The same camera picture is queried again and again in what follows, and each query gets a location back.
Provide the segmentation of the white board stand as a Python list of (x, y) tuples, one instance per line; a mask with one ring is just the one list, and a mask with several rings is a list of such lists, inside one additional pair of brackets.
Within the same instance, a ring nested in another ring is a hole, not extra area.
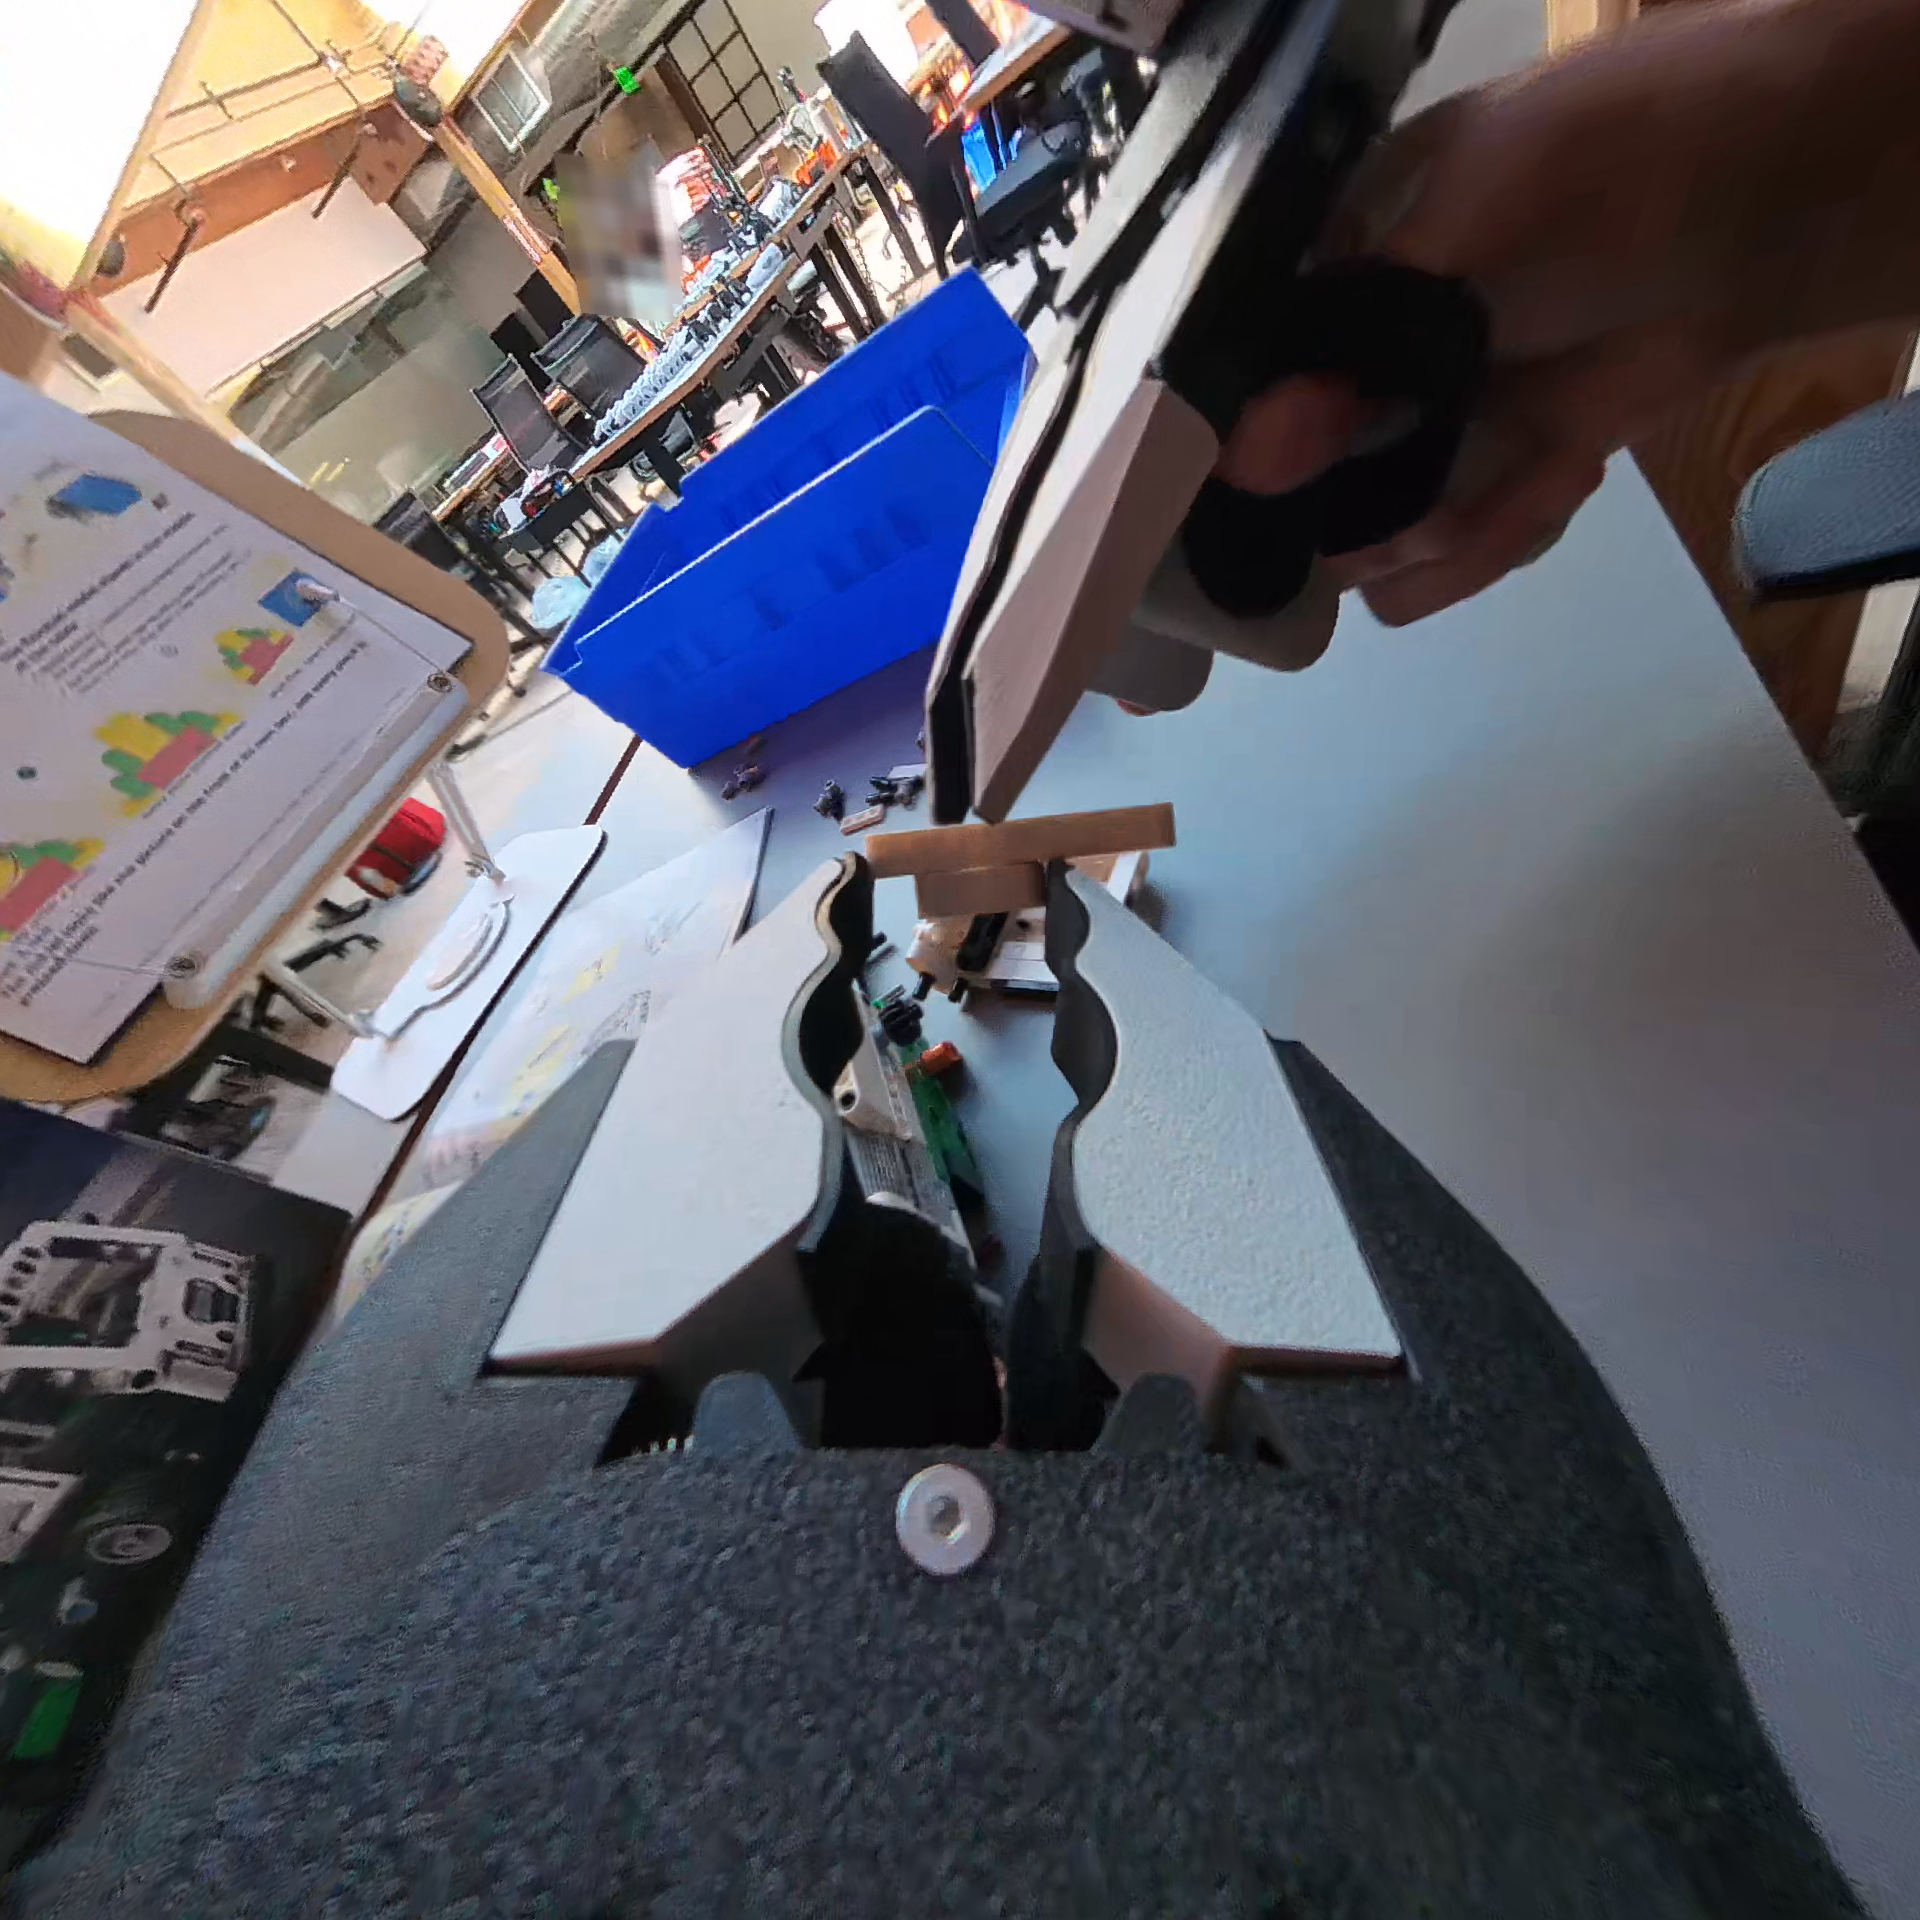
[(308, 1021), (350, 1037), (342, 1059), (324, 1066), (279, 1041), (275, 1033), (229, 1015), (180, 1066), (133, 1098), (129, 1131), (156, 1136), (220, 1060), (334, 1092), (383, 1121), (412, 1117), (426, 1103), (607, 840), (599, 824), (544, 827), (511, 840), (489, 840), (448, 755), (430, 768), (426, 784), (448, 840), (463, 851), (467, 887), (385, 999), (374, 1005), (352, 1005), (324, 994), (313, 970), (295, 968), (290, 956), (266, 956), (257, 970), (265, 989), (286, 999)]

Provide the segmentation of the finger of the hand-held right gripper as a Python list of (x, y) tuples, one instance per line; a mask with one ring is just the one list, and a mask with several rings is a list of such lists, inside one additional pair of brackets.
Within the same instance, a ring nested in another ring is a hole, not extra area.
[(1138, 605), (1217, 455), (1217, 432), (1162, 376), (1082, 391), (1015, 508), (999, 475), (973, 601), (958, 611), (958, 820), (1005, 821), (1079, 700), (1147, 711), (1206, 691), (1214, 655), (1151, 629)]
[(1093, 299), (1083, 315), (1061, 321), (1052, 330), (1041, 362), (1027, 381), (1015, 411), (1008, 421), (1001, 450), (990, 475), (990, 490), (973, 520), (958, 589), (953, 593), (946, 629), (939, 641), (931, 675), (925, 684), (925, 755), (931, 779), (931, 816), (939, 824), (962, 824), (979, 816), (958, 820), (958, 611), (973, 601), (970, 576), (979, 565), (977, 539), (981, 520), (997, 520), (990, 492), (997, 479), (1015, 475), (1015, 508), (1023, 508), (1038, 490), (1038, 479), (1020, 473), (1032, 461), (1046, 461), (1064, 432), (1064, 415), (1082, 391), (1097, 395), (1111, 392), (1137, 373), (1151, 373), (1156, 354), (1156, 299), (1151, 288), (1126, 283)]

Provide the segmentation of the lego truck model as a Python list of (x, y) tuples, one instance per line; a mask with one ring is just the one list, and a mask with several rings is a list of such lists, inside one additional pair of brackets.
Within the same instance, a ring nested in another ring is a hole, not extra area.
[(862, 1045), (836, 1078), (834, 1103), (862, 1188), (931, 1217), (969, 1249), (979, 1283), (990, 1283), (1001, 1275), (1005, 1254), (958, 1107), (962, 1054), (926, 1037), (925, 1005), (902, 986), (876, 994), (856, 972), (849, 993)]

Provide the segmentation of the red bag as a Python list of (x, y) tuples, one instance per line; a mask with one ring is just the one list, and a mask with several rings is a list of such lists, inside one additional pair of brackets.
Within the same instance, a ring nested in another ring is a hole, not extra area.
[(416, 894), (435, 878), (446, 851), (446, 839), (446, 814), (437, 805), (409, 798), (352, 857), (347, 878), (372, 898)]

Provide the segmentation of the blue plastic bin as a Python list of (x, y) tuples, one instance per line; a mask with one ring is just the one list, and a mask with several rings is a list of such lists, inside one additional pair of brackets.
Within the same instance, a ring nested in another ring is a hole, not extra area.
[(694, 768), (936, 644), (1032, 366), (948, 274), (650, 508), (544, 671)]

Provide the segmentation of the person's right hand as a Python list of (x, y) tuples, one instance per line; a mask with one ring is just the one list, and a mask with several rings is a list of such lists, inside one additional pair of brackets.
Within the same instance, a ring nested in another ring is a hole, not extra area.
[(1745, 354), (1745, 169), (1792, 81), (1792, 3), (1673, 4), (1380, 140), (1327, 260), (1470, 286), (1492, 369), (1426, 520), (1331, 561), (1409, 627), (1537, 561), (1607, 461)]

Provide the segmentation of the white lego subassembly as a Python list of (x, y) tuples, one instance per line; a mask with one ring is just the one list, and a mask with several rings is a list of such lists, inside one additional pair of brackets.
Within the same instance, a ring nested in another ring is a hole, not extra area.
[(876, 831), (865, 854), (877, 880), (911, 880), (915, 920), (904, 964), (915, 994), (1054, 994), (1046, 959), (1049, 873), (1079, 871), (1122, 905), (1151, 854), (1177, 843), (1171, 802), (1042, 814), (1005, 824)]

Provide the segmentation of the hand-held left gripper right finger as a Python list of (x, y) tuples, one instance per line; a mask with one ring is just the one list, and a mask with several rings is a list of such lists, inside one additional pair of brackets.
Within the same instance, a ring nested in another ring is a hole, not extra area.
[(1074, 1088), (1049, 1220), (1068, 1344), (1129, 1388), (1177, 1378), (1390, 1374), (1380, 1298), (1285, 1048), (1107, 884), (1056, 869), (1054, 1059)]

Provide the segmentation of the lego set box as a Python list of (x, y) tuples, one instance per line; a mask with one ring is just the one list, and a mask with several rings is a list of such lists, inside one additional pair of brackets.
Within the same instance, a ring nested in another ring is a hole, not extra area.
[(81, 1802), (352, 1216), (2, 1103), (2, 1866)]

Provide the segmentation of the scattered small lego pieces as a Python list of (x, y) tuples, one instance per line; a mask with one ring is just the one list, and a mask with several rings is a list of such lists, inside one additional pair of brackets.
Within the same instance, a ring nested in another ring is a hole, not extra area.
[[(737, 761), (720, 780), (720, 801), (734, 802), (756, 794), (768, 780), (761, 758)], [(823, 780), (808, 809), (841, 836), (862, 836), (880, 827), (893, 812), (914, 809), (925, 791), (925, 763), (900, 763), (869, 774), (862, 791), (847, 791), (840, 780)]]

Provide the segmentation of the long table with lego models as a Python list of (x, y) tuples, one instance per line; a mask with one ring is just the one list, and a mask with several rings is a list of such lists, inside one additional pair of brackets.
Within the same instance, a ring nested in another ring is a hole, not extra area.
[(849, 154), (832, 161), (823, 179), (803, 193), (793, 215), (771, 228), (756, 253), (744, 255), (733, 270), (723, 270), (706, 286), (705, 301), (676, 333), (694, 333), (698, 354), (680, 359), (669, 381), (658, 380), (646, 388), (646, 404), (616, 429), (598, 437), (588, 450), (570, 468), (573, 481), (628, 465), (643, 455), (654, 465), (661, 481), (676, 492), (683, 461), (667, 442), (662, 421), (698, 392), (716, 371), (723, 371), (748, 348), (748, 338), (764, 312), (772, 312), (783, 288), (803, 271), (805, 255), (818, 246), (814, 228), (840, 206), (840, 187), (877, 158), (877, 146), (862, 140)]

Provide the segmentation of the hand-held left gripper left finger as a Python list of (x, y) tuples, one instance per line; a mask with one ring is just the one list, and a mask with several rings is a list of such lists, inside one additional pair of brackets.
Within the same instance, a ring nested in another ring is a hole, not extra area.
[(803, 1246), (841, 1194), (871, 891), (862, 854), (827, 857), (646, 1021), (493, 1333), (493, 1374), (653, 1378), (694, 1407), (748, 1371), (823, 1437)]

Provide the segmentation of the black office chair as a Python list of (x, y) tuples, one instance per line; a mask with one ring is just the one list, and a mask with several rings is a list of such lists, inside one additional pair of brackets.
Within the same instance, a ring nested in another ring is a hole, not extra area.
[(639, 348), (603, 315), (573, 315), (550, 340), (535, 348), (535, 362), (592, 421), (603, 421), (646, 371)]
[(588, 450), (565, 421), (550, 415), (543, 391), (511, 358), (501, 359), (493, 373), (471, 388), (471, 395), (507, 440), (515, 465), (528, 475), (573, 469)]
[(1093, 134), (1082, 114), (1023, 132), (1015, 154), (973, 187), (962, 164), (962, 132), (936, 128), (915, 99), (854, 34), (823, 62), (827, 89), (904, 182), (920, 212), (936, 274), (955, 260), (992, 267), (1038, 257), (1046, 238), (1071, 244), (1079, 226), (1071, 197), (1086, 184)]
[(1732, 569), (1757, 601), (1918, 580), (1918, 392), (1757, 468), (1732, 510)]

